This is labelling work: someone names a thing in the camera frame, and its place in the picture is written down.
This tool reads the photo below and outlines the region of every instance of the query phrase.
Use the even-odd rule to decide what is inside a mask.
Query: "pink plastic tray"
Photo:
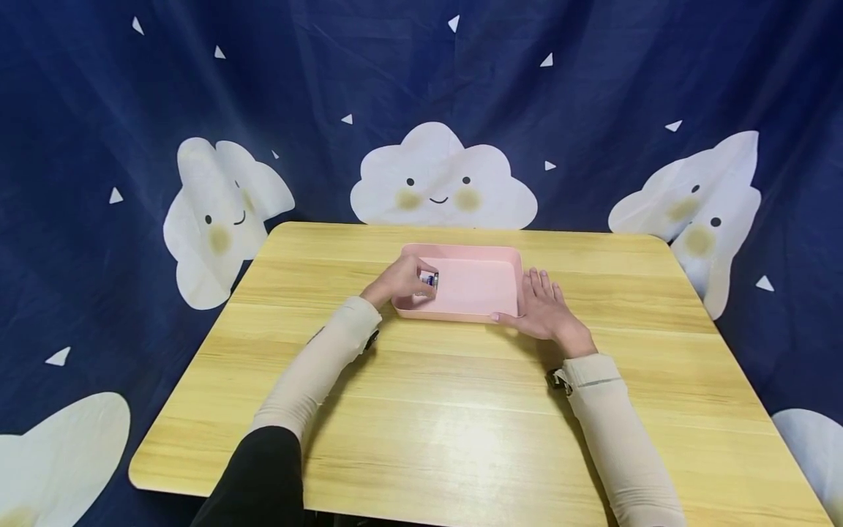
[[[439,270],[436,298],[393,298],[398,315],[409,319],[491,322],[494,312],[518,316],[523,302],[521,254],[512,247],[408,244],[402,255],[416,255]]]

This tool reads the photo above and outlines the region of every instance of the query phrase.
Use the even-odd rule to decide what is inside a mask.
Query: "navy blue fabric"
[[[268,228],[353,223],[362,158],[429,121],[507,155],[530,229],[587,231],[665,164],[759,131],[718,327],[769,412],[843,423],[841,24],[834,0],[0,3],[0,433],[114,391],[129,440],[80,525],[189,523],[196,500],[126,476],[221,309],[185,303],[164,245],[179,145],[236,142],[280,174],[296,206]]]

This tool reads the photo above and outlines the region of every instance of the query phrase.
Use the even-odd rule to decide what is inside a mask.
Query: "wood grain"
[[[135,453],[136,487],[207,496],[277,375],[410,242],[511,245],[615,358],[690,525],[830,525],[668,247],[649,236],[284,223]],[[305,452],[305,504],[439,525],[600,525],[582,434],[544,343],[402,320],[346,369]]]

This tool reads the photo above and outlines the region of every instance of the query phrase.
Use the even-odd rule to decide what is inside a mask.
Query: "beige sleeve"
[[[566,360],[562,369],[572,389],[568,400],[620,527],[685,526],[674,485],[615,361],[595,353]]]
[[[340,372],[362,353],[380,321],[380,313],[366,300],[346,300],[278,378],[249,432],[283,427],[301,441],[304,428]]]

